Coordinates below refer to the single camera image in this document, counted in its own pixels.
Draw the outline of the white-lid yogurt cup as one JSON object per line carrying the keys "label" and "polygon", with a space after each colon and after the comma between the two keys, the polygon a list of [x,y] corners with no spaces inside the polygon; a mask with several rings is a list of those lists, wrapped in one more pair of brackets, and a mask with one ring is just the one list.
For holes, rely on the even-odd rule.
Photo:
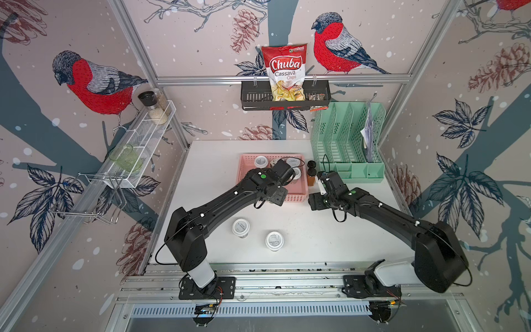
{"label": "white-lid yogurt cup", "polygon": [[280,232],[277,232],[277,231],[272,231],[272,232],[268,233],[268,235],[265,238],[265,241],[266,241],[266,243],[265,243],[266,246],[272,252],[279,251],[283,247],[283,245],[285,243],[283,235]]}
{"label": "white-lid yogurt cup", "polygon": [[301,169],[299,167],[293,167],[293,171],[293,181],[299,180],[301,178]]}
{"label": "white-lid yogurt cup", "polygon": [[259,155],[254,159],[254,166],[256,168],[266,168],[269,165],[269,160],[267,157]]}
{"label": "white-lid yogurt cup", "polygon": [[232,232],[239,238],[246,238],[250,232],[250,223],[246,219],[237,219],[232,224]]}

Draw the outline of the green foil-lid yogurt cup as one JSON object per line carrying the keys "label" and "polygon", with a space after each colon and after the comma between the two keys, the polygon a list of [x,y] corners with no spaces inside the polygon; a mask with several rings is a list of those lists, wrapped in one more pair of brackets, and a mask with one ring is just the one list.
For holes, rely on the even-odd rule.
{"label": "green foil-lid yogurt cup", "polygon": [[286,159],[286,163],[289,164],[289,166],[292,167],[292,168],[303,167],[304,166],[304,161],[299,159],[299,158],[296,158],[294,156],[288,157]]}

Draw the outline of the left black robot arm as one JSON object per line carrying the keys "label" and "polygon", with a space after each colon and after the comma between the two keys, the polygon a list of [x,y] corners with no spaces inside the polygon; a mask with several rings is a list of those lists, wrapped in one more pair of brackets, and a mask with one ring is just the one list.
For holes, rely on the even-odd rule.
{"label": "left black robot arm", "polygon": [[282,206],[288,194],[286,186],[294,177],[294,168],[279,160],[273,167],[248,171],[233,188],[202,206],[174,210],[164,245],[196,287],[202,291],[216,287],[217,275],[207,262],[205,240],[210,233],[250,205],[256,209],[265,202]]}

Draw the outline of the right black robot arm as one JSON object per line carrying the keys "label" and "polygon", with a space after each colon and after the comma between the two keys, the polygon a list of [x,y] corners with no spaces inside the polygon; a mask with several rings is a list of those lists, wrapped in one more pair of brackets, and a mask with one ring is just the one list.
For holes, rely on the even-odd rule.
{"label": "right black robot arm", "polygon": [[379,261],[369,275],[385,286],[423,284],[436,293],[445,293],[469,263],[453,229],[414,218],[391,207],[362,188],[350,189],[337,172],[321,173],[319,193],[310,194],[311,210],[340,211],[365,219],[406,243],[414,256],[404,261]]}

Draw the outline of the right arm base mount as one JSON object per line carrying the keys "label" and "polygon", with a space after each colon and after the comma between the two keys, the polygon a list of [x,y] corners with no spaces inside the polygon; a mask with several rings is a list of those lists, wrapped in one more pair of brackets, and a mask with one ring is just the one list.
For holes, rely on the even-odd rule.
{"label": "right arm base mount", "polygon": [[355,299],[370,297],[402,297],[399,286],[384,286],[375,277],[370,275],[344,275],[342,293]]}

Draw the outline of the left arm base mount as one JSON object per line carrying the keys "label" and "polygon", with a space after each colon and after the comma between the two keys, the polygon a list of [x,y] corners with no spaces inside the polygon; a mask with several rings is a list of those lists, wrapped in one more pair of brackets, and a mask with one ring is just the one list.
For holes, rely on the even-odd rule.
{"label": "left arm base mount", "polygon": [[215,277],[207,286],[200,288],[189,275],[179,283],[180,300],[232,300],[235,296],[235,277]]}

